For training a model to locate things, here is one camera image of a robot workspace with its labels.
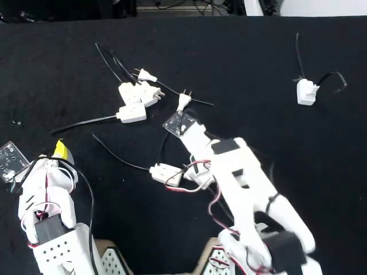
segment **extension cord outlet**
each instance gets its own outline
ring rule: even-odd
[[[139,92],[130,82],[121,83],[119,92],[122,100],[125,102],[125,105],[132,105],[141,102]]]
[[[210,258],[215,258],[220,261],[226,262],[229,264],[229,267],[224,268],[225,265],[220,264],[218,262],[214,262],[213,260],[210,260]],[[203,271],[201,275],[235,275],[236,267],[234,263],[228,258],[228,256],[225,254],[225,252],[221,249],[213,249],[205,267],[203,268]]]
[[[155,164],[154,167],[150,167],[149,169],[151,177],[154,180],[162,183],[166,183],[168,180],[167,185],[172,187],[178,187],[182,178],[180,171],[180,168],[164,163]]]
[[[136,103],[121,107],[116,117],[121,120],[122,123],[131,123],[147,119],[145,112],[145,106],[143,103]]]

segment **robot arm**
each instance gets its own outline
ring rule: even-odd
[[[53,157],[73,165],[71,153],[60,141]],[[15,180],[23,182],[18,217],[40,272],[44,275],[105,275],[92,237],[90,243],[89,227],[76,223],[70,193],[78,181],[77,171],[67,162],[42,156]]]
[[[182,116],[179,123],[177,116]],[[320,265],[306,257],[315,249],[313,235],[290,202],[278,194],[242,138],[211,140],[205,135],[205,126],[184,112],[175,113],[163,126],[183,142],[192,155],[191,162],[211,160],[210,169],[198,164],[189,168],[184,177],[198,185],[208,182],[203,188],[212,182],[218,184],[235,219],[232,229],[239,232],[239,240],[228,229],[220,233],[219,239],[224,250],[247,275],[257,274],[258,268],[262,268],[261,273],[292,275],[301,270],[304,275],[322,274]],[[255,227],[254,213],[257,211],[269,215],[285,231],[273,238],[262,238]],[[295,273],[288,268],[289,264],[282,263],[282,256],[287,254],[284,252],[298,256],[288,259],[292,262],[290,265],[298,264]]]

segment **red wire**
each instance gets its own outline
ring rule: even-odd
[[[28,242],[29,248],[36,248],[38,245]]]
[[[219,199],[220,199],[220,196],[221,196],[221,191],[219,189],[219,185],[217,185],[217,188],[218,188],[218,191],[217,191],[217,194],[216,196],[213,198],[213,200],[209,203],[209,206],[208,206],[208,213],[209,215],[213,218],[213,220],[215,221],[215,223],[217,223],[218,225],[220,225],[221,227],[223,227],[224,229],[228,229],[230,232],[232,232],[233,234],[236,234],[236,235],[239,235],[240,233],[236,230],[233,230],[231,228],[229,228],[227,225],[225,225],[224,223],[222,223],[221,221],[219,221],[215,216],[214,214],[212,213],[212,206],[215,205]]]
[[[235,258],[233,258],[232,256],[229,256],[229,258],[231,258],[232,262],[234,262],[243,272],[244,275],[247,275],[246,271],[243,269],[243,267],[240,265],[239,262],[237,262],[237,260]]]
[[[221,265],[225,265],[225,266],[229,266],[229,264],[227,262],[224,262],[224,261],[221,261],[221,260],[218,260],[216,258],[209,258],[209,260],[212,260],[214,262],[218,262],[219,264]]]

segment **power cord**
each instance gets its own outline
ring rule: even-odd
[[[95,138],[98,142],[99,142],[99,144],[101,144],[102,146],[103,146],[103,148],[107,151],[107,152],[109,152],[115,159],[117,159],[118,161],[120,161],[120,162],[122,162],[122,163],[124,163],[124,164],[126,164],[126,165],[129,165],[129,166],[131,166],[131,167],[133,167],[133,168],[137,168],[137,169],[141,169],[141,170],[145,170],[145,171],[149,171],[149,168],[146,168],[146,167],[141,167],[141,166],[138,166],[138,165],[136,165],[136,164],[132,164],[132,163],[130,163],[130,162],[127,162],[126,160],[123,160],[122,158],[120,158],[119,156],[117,156],[115,153],[113,153],[108,147],[107,147],[107,145],[99,138],[99,137],[97,137],[94,133],[92,134],[92,136],[93,136],[93,138]]]
[[[144,69],[134,69],[136,72],[139,72],[139,74],[136,74],[136,73],[132,73],[132,75],[136,78],[138,78],[138,80],[140,81],[150,81],[150,82],[154,82],[154,83],[157,83],[159,84],[160,86],[164,87],[165,89],[167,89],[168,91],[174,93],[175,95],[180,95],[181,93],[178,93],[176,92],[174,89],[168,87],[165,83],[159,81],[157,79],[157,77],[151,75],[150,73],[148,73],[146,70]],[[198,103],[202,103],[202,104],[205,104],[205,105],[210,105],[210,106],[214,106],[213,103],[210,103],[210,102],[206,102],[206,101],[202,101],[202,100],[198,100],[198,99],[192,99],[192,101],[195,101],[195,102],[198,102]]]
[[[340,92],[340,91],[344,90],[347,87],[348,84],[345,81],[344,76],[340,72],[338,72],[336,70],[333,70],[330,73],[327,73],[326,75],[324,75],[323,77],[321,77],[321,79],[317,82],[316,85],[317,86],[320,86],[325,80],[327,80],[330,76],[332,76],[334,74],[336,74],[337,76],[339,76],[340,80],[343,83],[343,86],[341,88],[337,89],[336,92]]]
[[[108,61],[107,61],[107,59],[106,59],[106,57],[104,56],[104,54],[102,53],[102,50],[104,50],[104,49],[102,49],[101,50],[101,46],[99,45],[99,43],[97,43],[97,42],[95,42],[95,45],[96,45],[96,48],[97,48],[97,50],[98,50],[98,52],[99,52],[99,54],[101,55],[101,57],[102,57],[102,59],[103,59],[103,61],[104,61],[104,63],[107,65],[107,67],[110,69],[110,71],[111,71],[111,73],[120,81],[120,83],[122,83],[122,80],[121,80],[121,78],[118,76],[118,74],[111,68],[111,66],[110,66],[110,63],[108,63]]]
[[[297,60],[298,60],[300,75],[302,76],[302,78],[306,78],[306,76],[304,75],[302,60],[300,58],[300,52],[299,52],[299,33],[296,34],[295,49],[296,49],[296,56],[297,56]]]
[[[67,126],[60,127],[58,129],[55,129],[55,130],[51,130],[50,133],[52,135],[54,135],[56,133],[64,132],[66,130],[69,130],[69,129],[77,127],[77,126],[91,124],[91,123],[95,123],[95,122],[101,122],[101,121],[110,120],[110,119],[116,119],[116,115],[100,117],[98,119],[89,119],[89,120],[80,121],[80,122],[77,122],[77,123],[73,123],[73,124],[70,124],[70,125],[67,125]]]
[[[325,74],[323,77],[321,77],[321,79],[314,84],[311,80],[308,80],[304,74],[304,70],[303,70],[303,65],[302,65],[302,60],[300,57],[300,52],[299,52],[299,33],[296,34],[296,39],[295,39],[295,51],[296,51],[296,56],[297,56],[297,60],[298,60],[298,65],[299,65],[299,70],[301,73],[301,77],[300,79],[297,79],[297,87],[296,87],[296,92],[297,92],[297,103],[300,105],[308,105],[311,106],[315,103],[316,101],[316,94],[317,91],[320,88],[320,85],[326,80],[328,79],[330,76],[336,74],[337,76],[339,76],[339,78],[342,81],[343,86],[339,89],[337,89],[336,92],[340,92],[342,90],[344,90],[347,87],[347,82],[345,81],[343,75],[336,71],[336,70],[332,70],[330,73]]]

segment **black tabletop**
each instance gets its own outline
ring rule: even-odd
[[[127,66],[145,68],[177,91],[212,101],[191,103],[210,132],[242,137],[274,161],[274,182],[313,232],[313,257],[324,274],[364,270],[367,248],[365,77],[366,17],[160,18],[0,25],[0,144],[12,140],[32,160],[57,139],[72,151],[92,182],[93,233],[114,241],[135,273],[191,272],[220,228],[207,213],[212,194],[165,190],[149,173],[112,158],[100,136],[122,158],[150,167],[165,134],[162,123],[178,98],[147,109],[147,120],[88,125],[52,136],[80,120],[109,116],[123,105],[118,82],[94,42],[113,48]],[[325,82],[315,105],[296,103],[299,77],[294,40],[306,77],[340,71],[348,88]],[[175,137],[164,162],[188,162]],[[88,222],[90,197],[81,181],[72,195],[78,221]],[[0,263],[4,273],[38,274],[17,217],[18,199],[0,190]],[[221,209],[217,215],[226,220]]]

